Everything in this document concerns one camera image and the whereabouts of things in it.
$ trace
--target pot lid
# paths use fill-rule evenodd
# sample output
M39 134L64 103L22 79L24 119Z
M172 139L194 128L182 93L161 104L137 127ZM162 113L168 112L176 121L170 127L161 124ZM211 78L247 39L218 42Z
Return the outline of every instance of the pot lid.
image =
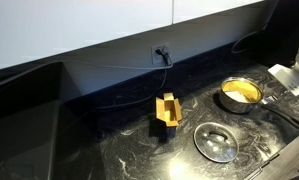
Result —
M199 125L194 132L194 141L198 150L215 162L230 162L239 152L238 142L231 131L213 122Z

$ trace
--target marble countertop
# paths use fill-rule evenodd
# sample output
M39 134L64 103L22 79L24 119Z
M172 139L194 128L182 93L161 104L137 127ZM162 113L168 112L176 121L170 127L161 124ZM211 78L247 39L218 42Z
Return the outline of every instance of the marble countertop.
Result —
M56 152L54 179L243 179L259 168L295 139L299 130L260 107L245 115L226 111L218 99L222 81L227 77L253 79L265 96L278 97L273 106L298 120L299 97L285 92L267 67L229 52L228 47L219 48L177 63L168 71L166 85L156 96L173 92L180 100L183 119L174 138L166 136L164 123L155 118L155 98L115 111L92 110L77 123L94 139ZM68 107L135 101L154 92L162 77L163 71L152 72ZM235 160L215 163L198 151L193 133L205 122L222 124L233 132L239 143Z

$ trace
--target saucepan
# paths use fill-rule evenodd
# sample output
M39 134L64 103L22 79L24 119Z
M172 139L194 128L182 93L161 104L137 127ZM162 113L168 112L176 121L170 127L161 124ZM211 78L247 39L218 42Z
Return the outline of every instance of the saucepan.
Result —
M267 102L273 102L276 98L270 96L264 99L262 89L252 79L241 77L225 79L221 84L219 99L227 110L237 114L248 113L254 106L260 105L262 108L277 114L292 126L299 129L299 121L297 119L268 105Z

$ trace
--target wall outlet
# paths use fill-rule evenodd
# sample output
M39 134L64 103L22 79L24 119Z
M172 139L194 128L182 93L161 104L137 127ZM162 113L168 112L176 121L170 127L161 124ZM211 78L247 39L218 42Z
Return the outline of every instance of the wall outlet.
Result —
M155 45L155 46L151 46L151 59L152 59L152 64L162 64L164 65L165 62L163 60L163 57L159 54L156 53L156 50L160 49L162 51L162 53L168 53L170 56L170 43L169 42L165 42L163 44L160 45Z

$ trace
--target white cabinet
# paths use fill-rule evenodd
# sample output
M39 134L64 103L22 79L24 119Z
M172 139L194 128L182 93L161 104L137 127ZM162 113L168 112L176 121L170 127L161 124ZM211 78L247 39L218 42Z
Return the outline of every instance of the white cabinet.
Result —
M0 0L0 68L172 24L172 0Z
M263 0L174 0L173 23L233 9Z

